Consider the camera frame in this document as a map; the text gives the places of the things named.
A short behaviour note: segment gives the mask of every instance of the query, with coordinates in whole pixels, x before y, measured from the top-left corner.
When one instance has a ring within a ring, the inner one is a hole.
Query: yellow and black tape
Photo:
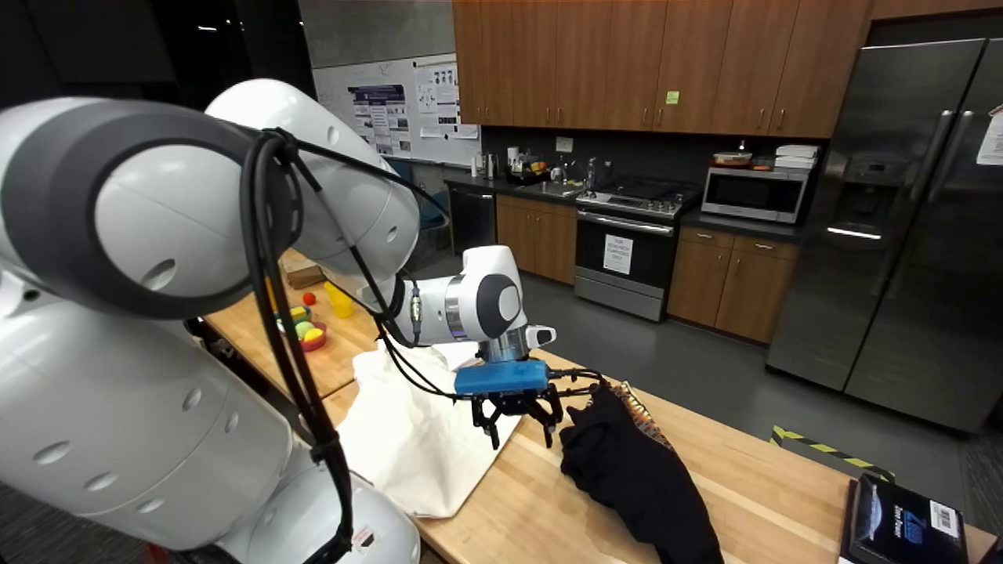
[[[828,445],[822,445],[821,443],[808,439],[803,435],[794,433],[792,431],[784,431],[783,429],[774,425],[773,433],[771,433],[769,436],[769,442],[772,443],[773,445],[776,445],[777,447],[781,447],[783,445],[784,439],[790,439],[791,441],[796,441],[802,445],[807,445],[808,447],[814,449],[815,451],[818,451],[819,453],[832,455],[833,457],[841,459],[848,464],[852,464],[861,470],[875,474],[885,482],[890,482],[892,484],[895,484],[894,472],[885,470],[881,467],[877,467],[869,462],[862,461],[857,457],[853,457],[851,455],[838,451],[829,447]]]

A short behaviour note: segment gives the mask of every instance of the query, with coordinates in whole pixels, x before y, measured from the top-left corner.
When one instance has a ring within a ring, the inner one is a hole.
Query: oven handle
[[[583,212],[582,210],[578,211],[578,219],[582,221],[598,223],[600,225],[611,225],[613,227],[619,227],[630,231],[639,231],[641,233],[658,235],[660,237],[672,237],[676,231],[675,228],[673,227],[666,227],[664,225],[652,225],[650,223],[643,223],[634,220],[625,220],[622,218],[611,218],[609,216],[593,214],[592,212]]]

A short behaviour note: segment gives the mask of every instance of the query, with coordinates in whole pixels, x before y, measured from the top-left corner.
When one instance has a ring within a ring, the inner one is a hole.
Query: kitchen cabinet
[[[669,314],[713,327],[730,260],[731,249],[680,241],[669,286]]]
[[[606,76],[607,129],[650,131],[665,31],[666,0],[614,0],[609,20]]]
[[[875,0],[871,18],[906,18],[989,8],[1003,8],[1003,0]]]
[[[793,261],[732,251],[714,327],[769,342],[793,271]]]
[[[558,2],[555,121],[559,127],[600,128],[607,106],[611,0]]]
[[[871,25],[871,0],[802,0],[787,47],[769,133],[828,137],[857,51]]]
[[[766,134],[798,3],[743,0],[732,4],[711,132]]]
[[[553,126],[557,61],[558,4],[520,0],[512,4],[513,27],[507,39],[512,64],[512,124]]]
[[[575,208],[524,198],[495,198],[497,241],[508,245],[520,270],[575,283]]]
[[[679,239],[668,313],[768,343],[797,247],[690,226],[682,228]]]
[[[456,78],[459,108],[464,123],[479,123],[484,104],[480,99],[480,0],[453,0],[452,27],[456,39]]]
[[[654,106],[656,131],[710,130],[732,0],[669,0]],[[666,103],[672,90],[677,103]]]
[[[509,0],[483,0],[480,15],[480,64],[474,88],[483,104],[483,115],[475,123],[513,124],[513,3]]]

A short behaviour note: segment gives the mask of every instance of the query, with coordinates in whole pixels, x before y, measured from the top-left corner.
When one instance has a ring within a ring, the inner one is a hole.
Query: refrigerator
[[[1003,39],[865,47],[766,364],[977,431],[1003,393]]]

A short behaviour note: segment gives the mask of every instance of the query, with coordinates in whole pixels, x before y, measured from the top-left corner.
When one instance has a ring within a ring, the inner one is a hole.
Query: green ball
[[[296,324],[296,336],[303,338],[307,334],[307,331],[314,328],[314,324],[309,321],[300,321]]]

